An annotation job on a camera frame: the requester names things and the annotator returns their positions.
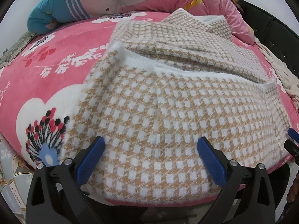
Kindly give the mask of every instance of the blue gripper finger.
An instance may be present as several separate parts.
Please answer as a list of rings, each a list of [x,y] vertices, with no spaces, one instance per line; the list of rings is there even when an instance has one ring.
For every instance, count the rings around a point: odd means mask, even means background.
[[[87,183],[104,150],[104,138],[98,137],[95,144],[86,154],[81,164],[77,167],[76,184],[78,187]]]
[[[293,128],[288,129],[288,135],[299,144],[299,134]]]
[[[209,143],[206,142],[205,138],[201,137],[198,139],[197,151],[215,184],[224,187],[227,182],[226,170],[210,148]]]

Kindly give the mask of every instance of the red dot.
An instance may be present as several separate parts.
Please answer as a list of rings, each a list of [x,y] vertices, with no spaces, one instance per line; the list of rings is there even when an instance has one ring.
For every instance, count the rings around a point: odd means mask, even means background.
[[[55,125],[51,125],[50,131],[53,133],[55,130],[56,130],[56,126]]]
[[[63,123],[60,123],[60,124],[58,125],[58,129],[61,130],[62,127],[63,127]]]

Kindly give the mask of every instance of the silver bolt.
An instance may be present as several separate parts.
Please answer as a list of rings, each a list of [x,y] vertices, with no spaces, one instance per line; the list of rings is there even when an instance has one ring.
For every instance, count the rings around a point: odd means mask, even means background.
[[[40,164],[37,165],[37,168],[38,168],[38,169],[42,169],[43,167],[44,167],[44,164],[43,164],[43,163],[40,163]]]
[[[230,164],[232,166],[237,166],[238,165],[238,162],[236,160],[230,160]]]
[[[265,169],[265,165],[262,163],[259,163],[258,166],[259,166],[259,169]]]
[[[70,165],[70,164],[72,164],[72,162],[73,162],[72,158],[67,158],[64,160],[65,165]]]

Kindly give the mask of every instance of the houndstooth garment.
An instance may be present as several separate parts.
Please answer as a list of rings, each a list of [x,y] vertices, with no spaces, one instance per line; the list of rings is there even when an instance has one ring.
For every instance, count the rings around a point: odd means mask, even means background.
[[[120,31],[122,26],[116,29],[122,34],[118,37],[121,42],[112,41],[86,80],[62,150],[63,158],[74,157],[95,136],[104,137],[104,155],[85,190],[110,201],[145,206],[206,197],[219,189],[196,151],[201,136],[228,159],[246,166],[262,162],[269,168],[286,155],[283,143],[290,122],[275,81],[249,81],[250,70],[243,75],[245,69],[238,70],[240,67],[233,68],[234,74],[245,78],[199,71],[195,63],[186,66],[190,60],[181,62],[196,51],[185,49],[174,55],[165,49],[162,53],[163,48],[148,40],[165,56],[153,60],[157,50],[150,53],[144,40],[130,41]],[[133,53],[133,48],[147,57]],[[257,78],[265,80],[262,73]]]

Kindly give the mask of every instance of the black dot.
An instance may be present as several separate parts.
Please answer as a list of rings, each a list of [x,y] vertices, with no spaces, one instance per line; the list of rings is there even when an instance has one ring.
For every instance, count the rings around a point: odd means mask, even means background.
[[[47,125],[50,122],[50,118],[46,118],[46,120],[44,121],[44,123]]]
[[[60,119],[55,120],[55,125],[58,126],[60,124],[60,122],[61,122]]]
[[[70,117],[69,116],[66,116],[65,118],[64,118],[64,123],[66,124],[68,121],[70,120]]]

